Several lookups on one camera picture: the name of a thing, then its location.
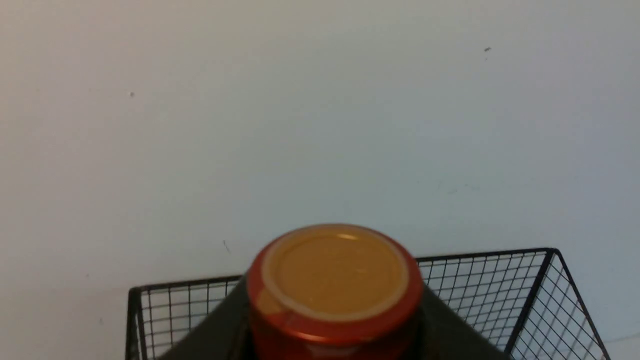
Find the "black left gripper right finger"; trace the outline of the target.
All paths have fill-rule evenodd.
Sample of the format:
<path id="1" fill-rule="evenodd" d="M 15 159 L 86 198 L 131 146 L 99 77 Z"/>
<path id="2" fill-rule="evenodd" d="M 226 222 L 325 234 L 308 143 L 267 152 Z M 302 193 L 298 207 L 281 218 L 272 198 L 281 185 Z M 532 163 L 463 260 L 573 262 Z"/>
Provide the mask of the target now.
<path id="1" fill-rule="evenodd" d="M 509 360 L 511 357 L 471 328 L 426 284 L 417 312 L 419 360 Z"/>

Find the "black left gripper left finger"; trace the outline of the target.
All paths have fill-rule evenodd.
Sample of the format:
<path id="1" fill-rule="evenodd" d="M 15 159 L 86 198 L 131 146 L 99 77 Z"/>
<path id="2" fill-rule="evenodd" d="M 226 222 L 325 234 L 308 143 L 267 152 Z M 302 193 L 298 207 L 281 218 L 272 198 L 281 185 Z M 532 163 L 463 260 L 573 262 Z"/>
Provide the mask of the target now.
<path id="1" fill-rule="evenodd" d="M 246 276 L 160 360 L 249 360 L 250 302 Z"/>

